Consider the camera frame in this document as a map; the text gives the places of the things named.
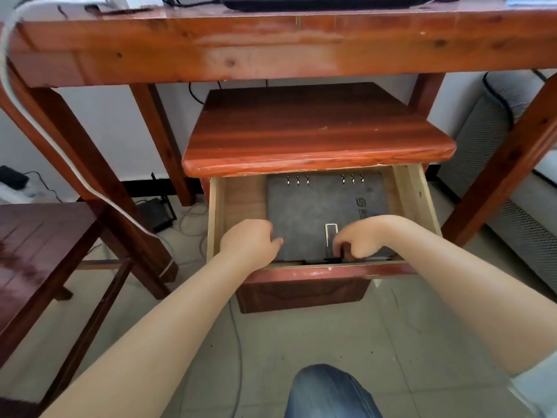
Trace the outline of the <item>wooden cabinet drawer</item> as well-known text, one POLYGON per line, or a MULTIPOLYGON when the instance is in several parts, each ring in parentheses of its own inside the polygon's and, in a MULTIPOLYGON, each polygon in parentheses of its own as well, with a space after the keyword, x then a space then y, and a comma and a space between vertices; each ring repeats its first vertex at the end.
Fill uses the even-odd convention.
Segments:
MULTIPOLYGON (((346 169, 346 172, 380 172, 386 187, 389 211, 442 236, 421 165, 380 165, 346 169)), ((267 218, 266 175, 212 177, 209 181, 207 260, 218 254, 222 236, 235 224, 246 218, 267 218)), ((400 256, 389 261, 351 264, 302 265, 300 262, 287 262, 271 264, 250 274, 243 285, 373 280, 412 274, 415 274, 414 268, 400 256)))

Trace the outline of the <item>person's left hand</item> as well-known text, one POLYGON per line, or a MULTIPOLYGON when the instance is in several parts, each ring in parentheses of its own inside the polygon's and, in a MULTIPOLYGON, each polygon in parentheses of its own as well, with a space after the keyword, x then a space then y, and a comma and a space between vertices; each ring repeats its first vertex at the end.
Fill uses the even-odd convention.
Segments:
POLYGON ((244 277, 267 267, 277 256, 270 252, 273 225, 266 219, 244 219, 221 238, 218 256, 244 277))

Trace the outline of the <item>grey ring binder notebook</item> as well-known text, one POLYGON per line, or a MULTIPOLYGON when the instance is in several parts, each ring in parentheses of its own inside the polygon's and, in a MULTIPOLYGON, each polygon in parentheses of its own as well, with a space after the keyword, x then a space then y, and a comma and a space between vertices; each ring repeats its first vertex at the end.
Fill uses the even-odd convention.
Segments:
POLYGON ((277 262, 304 265, 352 262, 332 241, 361 219, 390 214, 380 172, 273 174, 266 178, 267 218, 283 239, 277 262))

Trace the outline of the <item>person's left forearm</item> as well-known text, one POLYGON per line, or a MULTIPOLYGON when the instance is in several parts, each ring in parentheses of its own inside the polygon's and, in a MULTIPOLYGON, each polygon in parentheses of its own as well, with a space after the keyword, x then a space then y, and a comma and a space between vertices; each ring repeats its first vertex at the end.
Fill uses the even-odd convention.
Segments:
POLYGON ((130 328, 40 418, 160 418, 249 274, 237 255, 219 253, 130 328))

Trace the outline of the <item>white power strip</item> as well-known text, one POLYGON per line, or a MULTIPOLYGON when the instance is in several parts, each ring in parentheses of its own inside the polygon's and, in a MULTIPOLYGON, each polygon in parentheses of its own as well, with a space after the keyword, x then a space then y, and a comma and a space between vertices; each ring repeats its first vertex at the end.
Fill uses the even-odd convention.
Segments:
POLYGON ((45 203, 48 200, 46 192, 33 183, 28 182, 23 189, 16 190, 0 182, 0 205, 45 203))

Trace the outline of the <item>person's blue jeans knee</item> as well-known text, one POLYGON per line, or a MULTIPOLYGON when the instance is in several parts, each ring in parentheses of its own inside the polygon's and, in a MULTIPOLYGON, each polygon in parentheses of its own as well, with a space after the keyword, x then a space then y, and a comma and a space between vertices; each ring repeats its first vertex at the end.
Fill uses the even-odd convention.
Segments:
POLYGON ((296 373, 284 418, 383 418, 372 395, 349 373, 327 364, 296 373))

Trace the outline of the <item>person's right forearm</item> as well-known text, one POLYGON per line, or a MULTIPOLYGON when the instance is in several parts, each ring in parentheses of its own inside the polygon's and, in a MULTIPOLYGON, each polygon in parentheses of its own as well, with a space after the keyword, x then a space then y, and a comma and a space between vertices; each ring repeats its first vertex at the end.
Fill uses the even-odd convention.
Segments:
POLYGON ((510 375, 557 352, 557 303, 414 222, 389 216, 385 244, 420 274, 510 375))

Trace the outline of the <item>person's right hand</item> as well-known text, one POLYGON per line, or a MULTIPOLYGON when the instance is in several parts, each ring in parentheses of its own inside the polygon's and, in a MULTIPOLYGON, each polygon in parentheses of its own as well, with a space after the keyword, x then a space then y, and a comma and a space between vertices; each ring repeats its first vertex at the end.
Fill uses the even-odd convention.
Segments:
POLYGON ((400 216, 375 216, 348 224, 335 237, 349 243, 349 254, 344 258, 363 259, 383 247, 393 250, 399 247, 408 223, 406 218, 400 216))

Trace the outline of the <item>black keyboard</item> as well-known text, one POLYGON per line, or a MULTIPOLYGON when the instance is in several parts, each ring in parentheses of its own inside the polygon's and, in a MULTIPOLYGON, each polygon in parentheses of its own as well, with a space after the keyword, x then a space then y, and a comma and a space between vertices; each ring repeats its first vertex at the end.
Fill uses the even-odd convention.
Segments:
POLYGON ((220 0, 244 13, 405 9, 436 0, 220 0))

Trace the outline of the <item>small red-brown wooden cabinet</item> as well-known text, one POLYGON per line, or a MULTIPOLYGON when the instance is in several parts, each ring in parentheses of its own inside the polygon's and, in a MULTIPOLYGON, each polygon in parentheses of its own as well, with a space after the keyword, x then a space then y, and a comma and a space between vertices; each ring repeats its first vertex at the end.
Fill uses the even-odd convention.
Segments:
MULTIPOLYGON (((456 144, 375 83, 212 90, 182 164, 199 178, 346 172, 380 165, 423 165, 452 157, 456 144)), ((389 261, 388 248, 353 262, 389 261)), ((241 285, 241 313, 362 300, 371 280, 241 285)))

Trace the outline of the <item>red-brown wooden desk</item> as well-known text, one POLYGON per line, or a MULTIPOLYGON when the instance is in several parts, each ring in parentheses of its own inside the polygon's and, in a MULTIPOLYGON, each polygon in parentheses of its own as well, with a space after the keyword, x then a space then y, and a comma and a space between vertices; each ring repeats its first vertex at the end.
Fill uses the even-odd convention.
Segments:
MULTIPOLYGON (((53 89, 129 85, 171 180, 183 166, 156 83, 417 73, 409 107, 429 111, 446 72, 557 68, 557 7, 543 0, 407 11, 241 14, 223 6, 105 13, 111 0, 34 0, 0 36, 0 106, 87 201, 136 217, 104 157, 53 89)), ((557 141, 551 77, 441 230, 463 243, 557 141)))

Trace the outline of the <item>dark wooden chair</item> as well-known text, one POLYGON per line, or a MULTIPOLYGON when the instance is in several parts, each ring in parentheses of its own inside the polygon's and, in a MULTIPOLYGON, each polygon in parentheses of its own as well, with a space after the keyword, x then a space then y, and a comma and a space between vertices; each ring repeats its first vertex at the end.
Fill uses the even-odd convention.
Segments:
POLYGON ((39 402, 0 396, 0 418, 38 418, 66 388, 131 273, 133 260, 101 219, 108 209, 84 203, 0 206, 0 369, 53 300, 73 296, 65 283, 77 269, 116 269, 39 402))

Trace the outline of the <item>black router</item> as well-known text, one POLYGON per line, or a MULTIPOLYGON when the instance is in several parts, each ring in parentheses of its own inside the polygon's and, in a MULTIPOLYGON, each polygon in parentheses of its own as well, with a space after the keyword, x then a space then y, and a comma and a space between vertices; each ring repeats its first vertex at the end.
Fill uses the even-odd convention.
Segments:
POLYGON ((171 228, 177 220, 173 206, 166 196, 142 199, 135 204, 140 216, 155 234, 171 228))

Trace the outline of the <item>grey mesh sofa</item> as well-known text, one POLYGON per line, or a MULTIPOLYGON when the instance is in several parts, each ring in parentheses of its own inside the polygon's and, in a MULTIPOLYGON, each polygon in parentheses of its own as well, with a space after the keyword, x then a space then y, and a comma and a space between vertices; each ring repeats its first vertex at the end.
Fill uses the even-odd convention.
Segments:
MULTIPOLYGON (((440 181, 461 198, 557 69, 490 71, 440 181)), ((487 222, 557 296, 557 143, 487 222)))

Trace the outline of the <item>black power adapter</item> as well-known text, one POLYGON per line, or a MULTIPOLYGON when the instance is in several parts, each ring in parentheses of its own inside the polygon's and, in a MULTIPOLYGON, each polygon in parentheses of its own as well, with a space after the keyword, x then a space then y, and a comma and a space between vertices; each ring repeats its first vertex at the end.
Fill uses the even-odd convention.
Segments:
POLYGON ((0 183, 15 191, 22 191, 27 187, 29 177, 8 166, 0 166, 0 183))

